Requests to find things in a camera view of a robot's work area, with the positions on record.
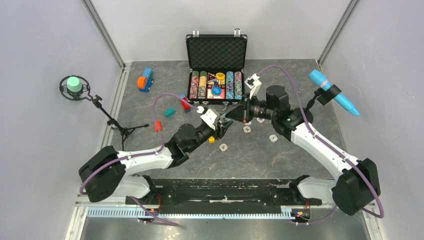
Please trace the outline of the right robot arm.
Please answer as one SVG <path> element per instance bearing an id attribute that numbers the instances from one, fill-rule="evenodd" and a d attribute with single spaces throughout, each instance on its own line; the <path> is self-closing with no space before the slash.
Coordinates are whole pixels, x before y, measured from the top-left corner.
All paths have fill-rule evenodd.
<path id="1" fill-rule="evenodd" d="M 317 199 L 334 203 L 350 216 L 364 210 L 381 194 L 376 164 L 369 158 L 359 160 L 330 142 L 312 126 L 309 116 L 303 108 L 291 109 L 289 95 L 281 85 L 268 87 L 264 100 L 245 94 L 226 114 L 242 123 L 254 118 L 270 120 L 276 133 L 307 151 L 332 175 L 333 179 L 298 177 L 288 191 L 293 203 Z"/>

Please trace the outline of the grey poker chip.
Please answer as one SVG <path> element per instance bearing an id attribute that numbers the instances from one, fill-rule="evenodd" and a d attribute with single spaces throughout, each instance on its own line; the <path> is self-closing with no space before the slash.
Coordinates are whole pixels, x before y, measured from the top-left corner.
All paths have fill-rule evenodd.
<path id="1" fill-rule="evenodd" d="M 278 137 L 275 134 L 271 134 L 268 138 L 272 143 L 275 143 L 278 140 Z"/>

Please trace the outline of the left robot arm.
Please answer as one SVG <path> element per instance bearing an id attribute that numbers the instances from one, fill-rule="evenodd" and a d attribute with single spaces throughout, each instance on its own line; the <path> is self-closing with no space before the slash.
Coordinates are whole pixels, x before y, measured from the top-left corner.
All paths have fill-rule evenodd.
<path id="1" fill-rule="evenodd" d="M 92 203 L 109 197 L 134 197 L 151 204 L 157 190 L 142 172 L 182 165 L 189 159 L 188 154 L 209 138 L 223 138 L 232 124 L 233 120 L 225 116 L 218 116 L 212 125 L 205 121 L 197 127 L 185 123 L 164 145 L 147 150 L 117 151 L 112 145 L 105 146 L 79 169 L 79 193 Z"/>

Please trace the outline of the black poker chip case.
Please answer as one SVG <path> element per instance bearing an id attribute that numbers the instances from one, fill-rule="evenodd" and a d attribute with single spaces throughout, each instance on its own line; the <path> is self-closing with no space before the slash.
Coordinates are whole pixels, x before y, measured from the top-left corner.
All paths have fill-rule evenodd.
<path id="1" fill-rule="evenodd" d="M 244 67 L 248 37 L 235 28 L 232 34 L 200 34 L 185 37 L 189 63 L 187 99 L 193 105 L 236 106 L 245 93 Z M 216 78 L 224 73 L 225 80 Z M 212 88 L 220 87 L 220 96 Z"/>

